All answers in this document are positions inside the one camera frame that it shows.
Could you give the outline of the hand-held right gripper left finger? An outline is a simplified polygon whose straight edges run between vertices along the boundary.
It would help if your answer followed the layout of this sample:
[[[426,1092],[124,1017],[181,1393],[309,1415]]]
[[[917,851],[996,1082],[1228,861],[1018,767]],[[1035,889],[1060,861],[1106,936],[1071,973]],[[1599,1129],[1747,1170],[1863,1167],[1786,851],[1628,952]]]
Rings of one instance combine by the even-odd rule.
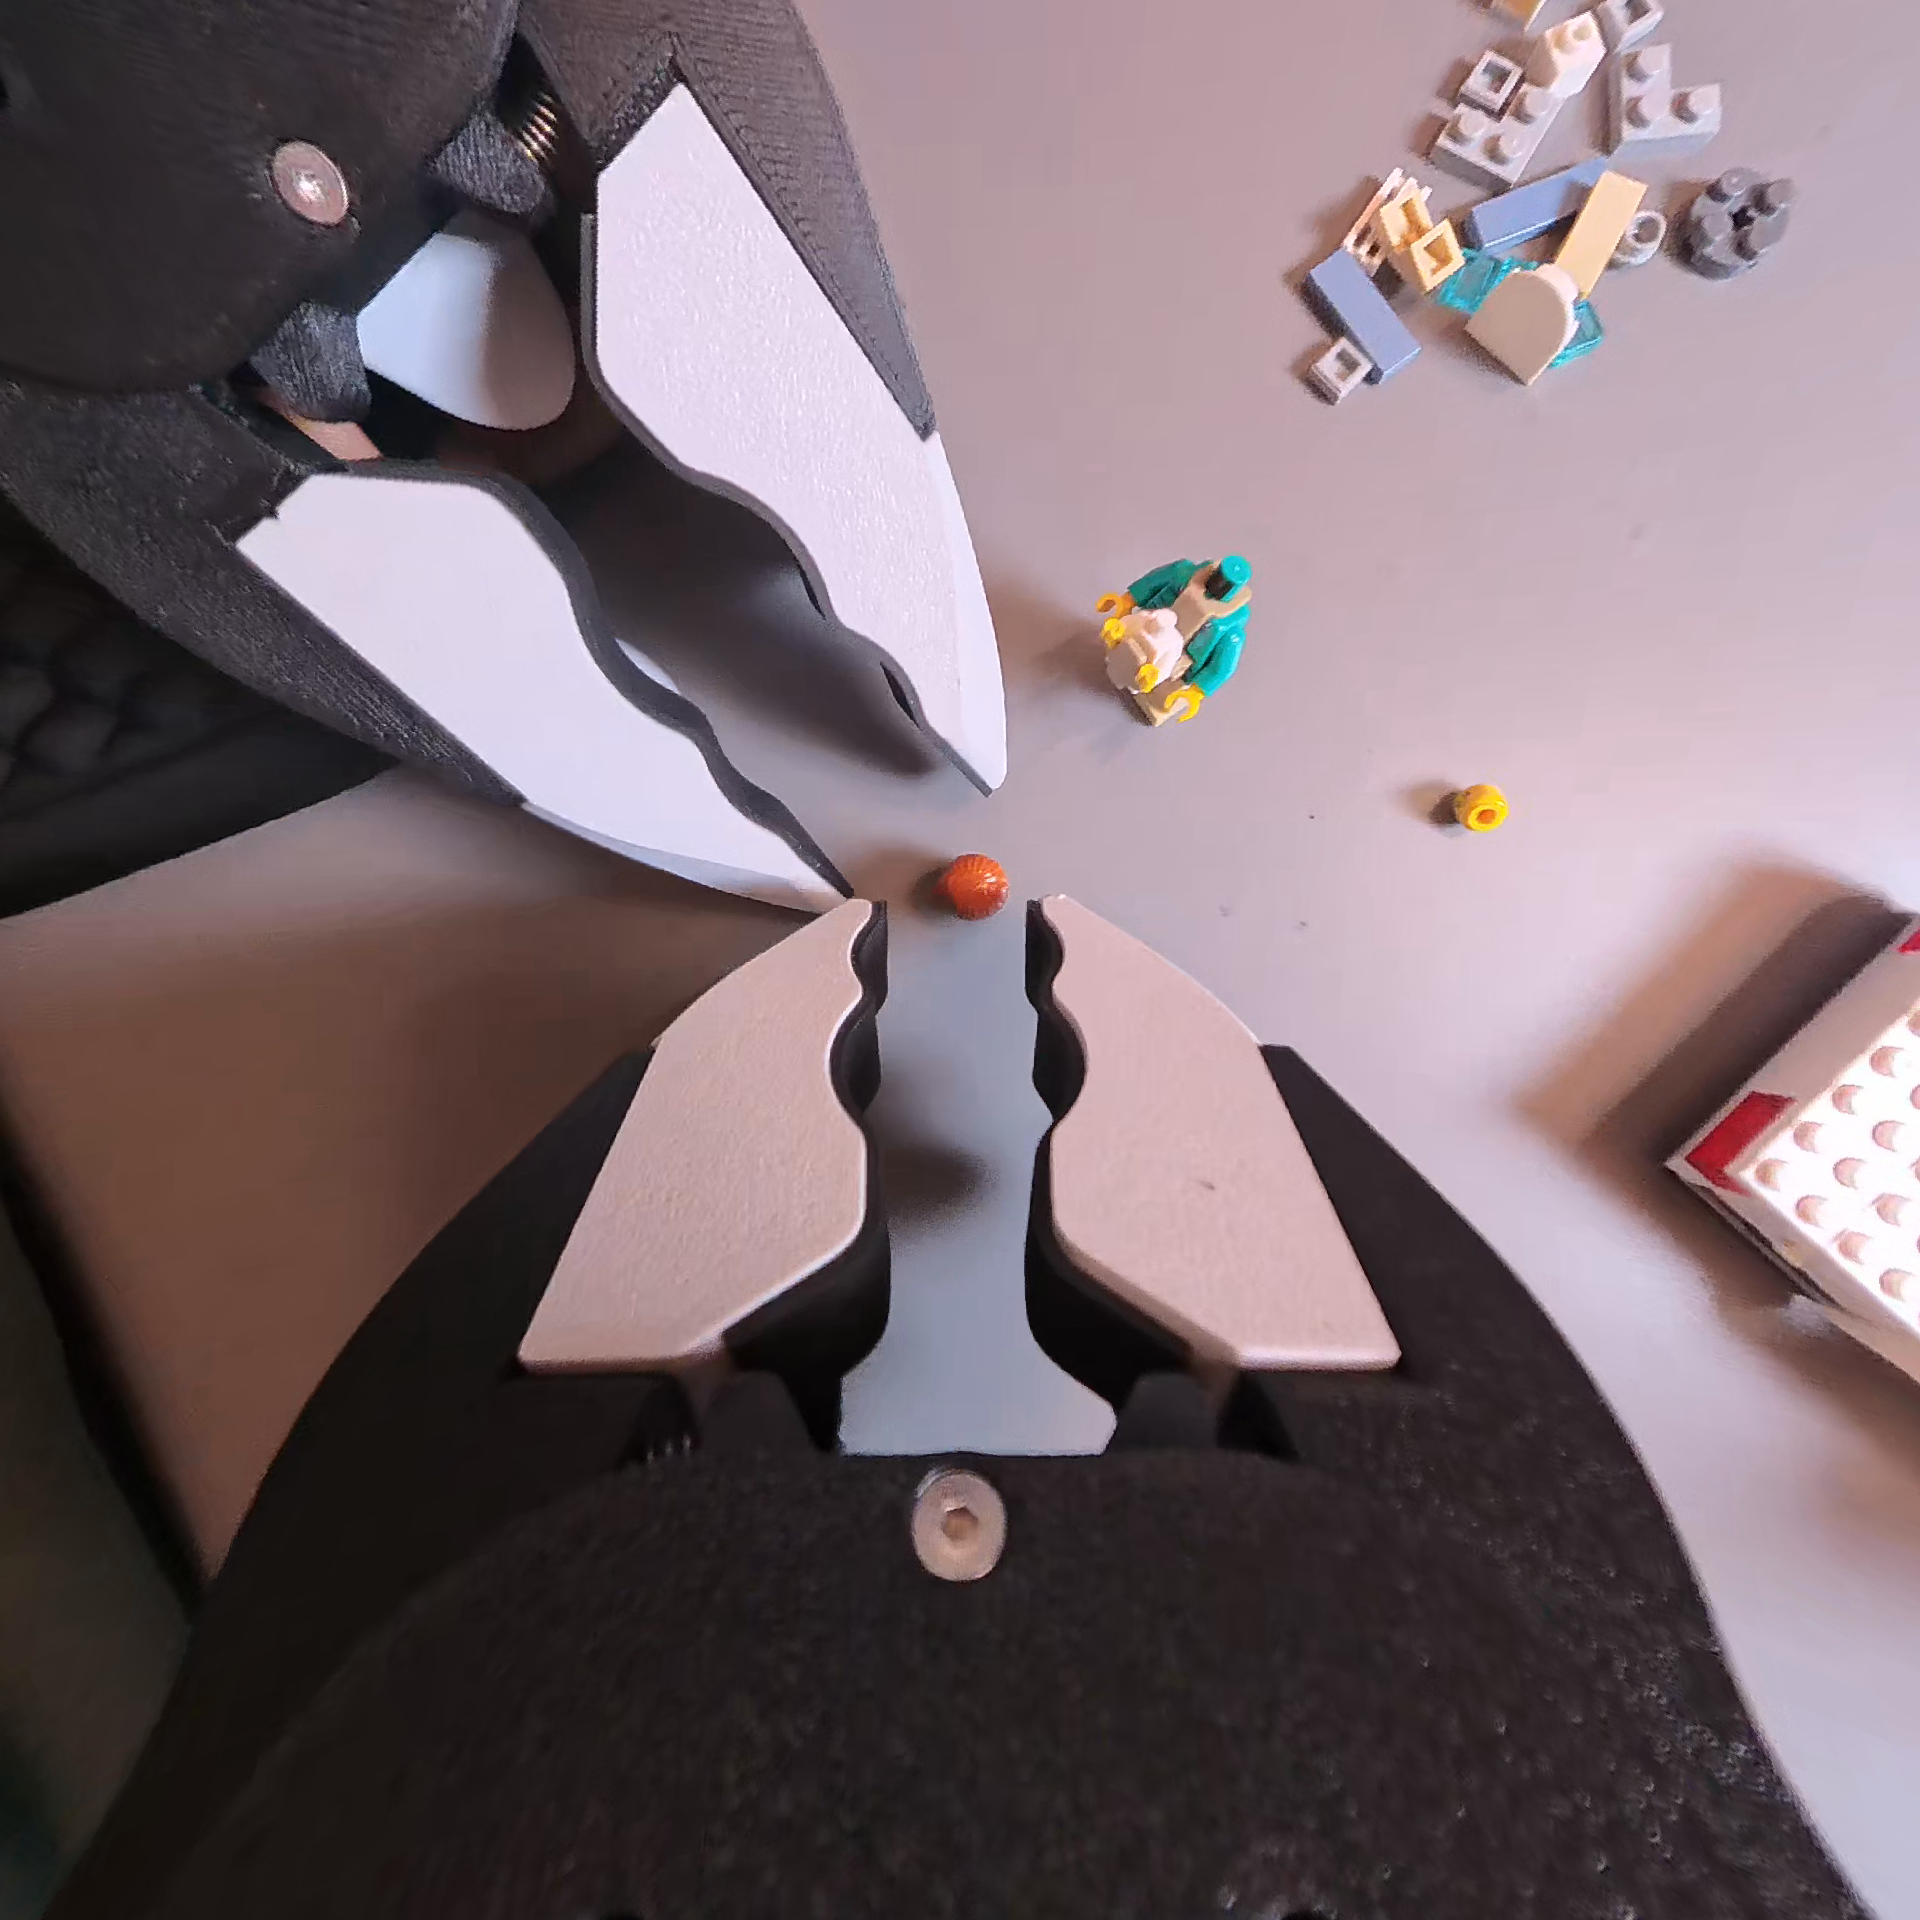
[[[868,991],[851,900],[754,955],[659,1039],[518,1343],[531,1373],[686,1372],[846,1256],[867,1138],[832,1049]]]

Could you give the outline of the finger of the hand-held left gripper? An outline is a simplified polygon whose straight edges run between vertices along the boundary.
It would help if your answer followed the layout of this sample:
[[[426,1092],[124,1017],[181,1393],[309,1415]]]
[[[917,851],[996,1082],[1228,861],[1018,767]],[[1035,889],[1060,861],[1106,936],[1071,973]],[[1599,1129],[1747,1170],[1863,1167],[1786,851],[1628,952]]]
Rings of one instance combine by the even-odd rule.
[[[419,465],[307,476],[237,538],[549,825],[710,889],[826,912],[848,880],[616,643],[528,489]]]
[[[608,403],[768,521],[982,791],[1002,655],[939,435],[920,435],[706,108],[674,84],[595,183],[582,337]]]

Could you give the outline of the white tan lego house model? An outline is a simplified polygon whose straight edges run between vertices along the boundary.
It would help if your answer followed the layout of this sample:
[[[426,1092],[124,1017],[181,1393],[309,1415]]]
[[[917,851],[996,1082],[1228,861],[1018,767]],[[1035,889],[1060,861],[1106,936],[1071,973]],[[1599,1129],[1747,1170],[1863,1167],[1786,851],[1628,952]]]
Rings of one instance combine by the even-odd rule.
[[[1667,1160],[1840,1333],[1917,1379],[1917,919]]]

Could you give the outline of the green minifigure torso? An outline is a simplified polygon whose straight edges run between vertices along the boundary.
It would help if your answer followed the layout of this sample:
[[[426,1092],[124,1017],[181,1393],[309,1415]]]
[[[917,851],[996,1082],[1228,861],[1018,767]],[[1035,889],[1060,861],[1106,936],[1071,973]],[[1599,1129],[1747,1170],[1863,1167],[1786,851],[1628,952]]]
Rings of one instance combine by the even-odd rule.
[[[1184,641],[1179,680],[1187,680],[1210,698],[1231,680],[1242,660],[1253,608],[1253,564],[1247,559],[1229,553],[1219,560],[1171,560],[1136,577],[1127,585],[1127,593],[1139,608],[1172,608],[1174,597],[1188,585],[1196,571],[1213,571],[1213,584],[1210,585],[1213,597],[1228,597],[1238,588],[1250,589],[1238,612],[1220,618],[1197,635]]]

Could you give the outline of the pile of small lego pieces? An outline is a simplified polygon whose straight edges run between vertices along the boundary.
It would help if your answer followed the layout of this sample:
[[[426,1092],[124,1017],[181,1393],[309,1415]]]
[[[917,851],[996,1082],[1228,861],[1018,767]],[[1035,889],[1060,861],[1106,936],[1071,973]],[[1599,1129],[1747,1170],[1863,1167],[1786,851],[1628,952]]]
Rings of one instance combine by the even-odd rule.
[[[1435,205],[1432,183],[1384,172],[1338,248],[1303,277],[1325,340],[1303,367],[1324,405],[1416,359],[1416,306],[1453,319],[1492,369],[1530,387],[1599,347],[1595,289],[1661,253],[1706,281],[1754,273],[1787,236],[1797,188],[1743,168],[1696,185],[1667,218],[1628,161],[1687,157],[1722,130],[1722,87],[1683,84],[1667,5],[1492,5],[1515,32],[1459,76],[1427,157],[1477,188]]]

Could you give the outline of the black mesh cushion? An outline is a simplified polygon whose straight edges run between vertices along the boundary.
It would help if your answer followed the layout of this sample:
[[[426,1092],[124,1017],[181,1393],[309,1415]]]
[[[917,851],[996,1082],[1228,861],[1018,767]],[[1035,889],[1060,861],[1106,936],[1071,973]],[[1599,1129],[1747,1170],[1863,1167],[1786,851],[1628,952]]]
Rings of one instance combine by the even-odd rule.
[[[2,915],[26,915],[392,768],[150,631],[2,511]]]

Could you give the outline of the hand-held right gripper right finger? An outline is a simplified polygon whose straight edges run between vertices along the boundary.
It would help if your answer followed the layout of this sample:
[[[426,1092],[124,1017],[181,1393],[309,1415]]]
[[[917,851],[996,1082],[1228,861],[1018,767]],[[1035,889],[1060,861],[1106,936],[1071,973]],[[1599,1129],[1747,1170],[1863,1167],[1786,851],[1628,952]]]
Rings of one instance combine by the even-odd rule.
[[[1067,1267],[1200,1362],[1373,1373],[1402,1345],[1254,1034],[1139,937],[1037,900],[1076,1090],[1047,1138]]]

